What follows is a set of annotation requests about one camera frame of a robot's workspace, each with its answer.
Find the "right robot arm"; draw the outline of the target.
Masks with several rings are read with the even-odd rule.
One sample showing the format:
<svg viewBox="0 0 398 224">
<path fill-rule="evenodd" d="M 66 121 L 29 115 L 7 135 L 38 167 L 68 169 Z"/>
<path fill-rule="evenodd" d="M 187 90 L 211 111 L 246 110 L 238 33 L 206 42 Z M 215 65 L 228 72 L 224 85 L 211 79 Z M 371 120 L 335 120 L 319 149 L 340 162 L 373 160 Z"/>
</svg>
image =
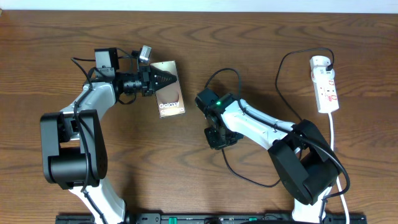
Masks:
<svg viewBox="0 0 398 224">
<path fill-rule="evenodd" d="M 268 152 L 280 181 L 295 199 L 292 218 L 315 223 L 326 217 L 322 200 L 341 166 L 312 122 L 281 121 L 231 93 L 219 97 L 209 88 L 197 94 L 195 103 L 209 123 L 205 136 L 212 149 L 222 151 L 243 137 L 251 139 Z"/>
</svg>

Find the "Galaxy S25 Ultra smartphone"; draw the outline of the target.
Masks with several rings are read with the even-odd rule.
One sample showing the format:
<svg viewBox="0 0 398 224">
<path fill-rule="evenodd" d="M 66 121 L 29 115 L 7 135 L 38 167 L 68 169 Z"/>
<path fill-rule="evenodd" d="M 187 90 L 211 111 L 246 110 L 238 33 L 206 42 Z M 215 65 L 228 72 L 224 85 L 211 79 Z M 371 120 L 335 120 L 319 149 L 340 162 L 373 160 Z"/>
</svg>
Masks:
<svg viewBox="0 0 398 224">
<path fill-rule="evenodd" d="M 184 114 L 186 110 L 175 61 L 152 63 L 151 66 L 158 68 L 159 70 L 169 72 L 177 77 L 177 81 L 175 83 L 172 83 L 155 93 L 160 118 Z"/>
</svg>

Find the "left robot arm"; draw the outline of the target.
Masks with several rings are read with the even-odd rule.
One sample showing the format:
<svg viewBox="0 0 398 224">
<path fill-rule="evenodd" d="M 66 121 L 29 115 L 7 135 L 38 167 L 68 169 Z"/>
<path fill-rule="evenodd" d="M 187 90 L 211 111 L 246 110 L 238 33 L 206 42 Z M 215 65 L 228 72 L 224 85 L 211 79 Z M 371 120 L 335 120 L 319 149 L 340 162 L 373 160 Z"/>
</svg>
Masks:
<svg viewBox="0 0 398 224">
<path fill-rule="evenodd" d="M 42 164 L 47 182 L 76 195 L 89 215 L 58 215 L 56 223 L 136 223 L 107 178 L 108 157 L 100 121 L 122 94 L 152 96 L 177 81 L 149 65 L 151 48 L 126 53 L 128 72 L 119 69 L 119 48 L 96 49 L 95 66 L 83 69 L 82 92 L 67 107 L 40 119 Z"/>
</svg>

